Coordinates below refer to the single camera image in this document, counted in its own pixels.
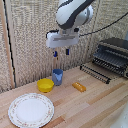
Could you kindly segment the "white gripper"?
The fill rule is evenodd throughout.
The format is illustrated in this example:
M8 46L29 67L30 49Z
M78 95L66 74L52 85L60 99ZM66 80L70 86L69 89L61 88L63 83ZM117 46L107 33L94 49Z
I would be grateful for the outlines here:
M79 41L79 34L73 29L51 30L46 34L46 46L48 48L57 48L75 45ZM66 49L66 55L70 55L70 49ZM58 52L54 50L53 56L57 57Z

